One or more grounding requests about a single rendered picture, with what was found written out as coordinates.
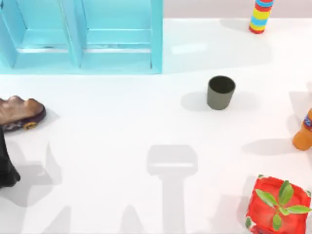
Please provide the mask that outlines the dark grey cup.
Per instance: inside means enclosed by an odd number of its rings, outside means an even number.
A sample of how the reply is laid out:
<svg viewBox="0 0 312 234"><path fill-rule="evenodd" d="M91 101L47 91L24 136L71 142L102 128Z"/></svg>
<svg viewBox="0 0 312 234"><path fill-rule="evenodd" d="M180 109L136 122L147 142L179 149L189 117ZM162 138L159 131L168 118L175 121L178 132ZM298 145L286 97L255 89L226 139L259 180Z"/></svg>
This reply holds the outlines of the dark grey cup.
<svg viewBox="0 0 312 234"><path fill-rule="evenodd" d="M236 83L228 76L214 76L208 81L207 105L213 110L226 109L236 89Z"/></svg>

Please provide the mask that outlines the light blue rack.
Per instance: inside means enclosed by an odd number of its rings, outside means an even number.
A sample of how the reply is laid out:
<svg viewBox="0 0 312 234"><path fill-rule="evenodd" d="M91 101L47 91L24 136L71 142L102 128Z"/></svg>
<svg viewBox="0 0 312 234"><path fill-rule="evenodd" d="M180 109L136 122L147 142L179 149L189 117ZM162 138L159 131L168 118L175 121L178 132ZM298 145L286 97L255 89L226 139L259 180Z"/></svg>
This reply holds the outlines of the light blue rack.
<svg viewBox="0 0 312 234"><path fill-rule="evenodd" d="M0 74L160 74L163 0L0 0Z"/></svg>

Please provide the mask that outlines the brown bread on purple tray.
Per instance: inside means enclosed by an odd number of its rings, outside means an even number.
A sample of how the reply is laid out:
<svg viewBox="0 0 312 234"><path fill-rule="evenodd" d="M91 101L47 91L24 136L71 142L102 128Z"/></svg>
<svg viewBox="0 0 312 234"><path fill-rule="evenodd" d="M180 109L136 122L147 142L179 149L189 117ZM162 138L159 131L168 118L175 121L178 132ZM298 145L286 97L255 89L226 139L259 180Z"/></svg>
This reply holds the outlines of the brown bread on purple tray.
<svg viewBox="0 0 312 234"><path fill-rule="evenodd" d="M24 100L16 95L0 98L0 127L5 133L33 129L45 116L45 106L33 98Z"/></svg>

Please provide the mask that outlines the stack of coloured rings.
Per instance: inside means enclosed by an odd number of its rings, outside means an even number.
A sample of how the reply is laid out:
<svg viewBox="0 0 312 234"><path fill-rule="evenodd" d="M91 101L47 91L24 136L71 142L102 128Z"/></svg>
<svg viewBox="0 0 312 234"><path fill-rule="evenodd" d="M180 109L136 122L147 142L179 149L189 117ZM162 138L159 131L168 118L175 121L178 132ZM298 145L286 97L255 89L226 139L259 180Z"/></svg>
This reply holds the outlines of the stack of coloured rings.
<svg viewBox="0 0 312 234"><path fill-rule="evenodd" d="M265 31L274 0L255 0L249 30L254 34Z"/></svg>

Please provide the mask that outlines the red plant pot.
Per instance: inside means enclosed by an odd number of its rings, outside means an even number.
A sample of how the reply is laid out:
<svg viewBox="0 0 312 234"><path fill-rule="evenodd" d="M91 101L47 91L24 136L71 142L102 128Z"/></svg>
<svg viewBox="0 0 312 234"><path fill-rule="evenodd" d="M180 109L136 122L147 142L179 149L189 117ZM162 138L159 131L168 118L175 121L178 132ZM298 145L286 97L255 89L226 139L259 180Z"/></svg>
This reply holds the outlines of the red plant pot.
<svg viewBox="0 0 312 234"><path fill-rule="evenodd" d="M245 214L252 234L306 234L312 193L271 176L259 175Z"/></svg>

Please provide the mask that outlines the orange bottle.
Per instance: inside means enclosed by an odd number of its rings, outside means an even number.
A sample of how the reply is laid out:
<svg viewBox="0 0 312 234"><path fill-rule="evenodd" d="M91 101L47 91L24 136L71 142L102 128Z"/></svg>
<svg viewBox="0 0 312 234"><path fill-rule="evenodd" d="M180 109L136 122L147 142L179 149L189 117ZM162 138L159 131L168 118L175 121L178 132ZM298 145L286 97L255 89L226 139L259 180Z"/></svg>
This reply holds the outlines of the orange bottle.
<svg viewBox="0 0 312 234"><path fill-rule="evenodd" d="M301 151L307 151L312 147L312 108L303 119L301 128L294 135L292 143Z"/></svg>

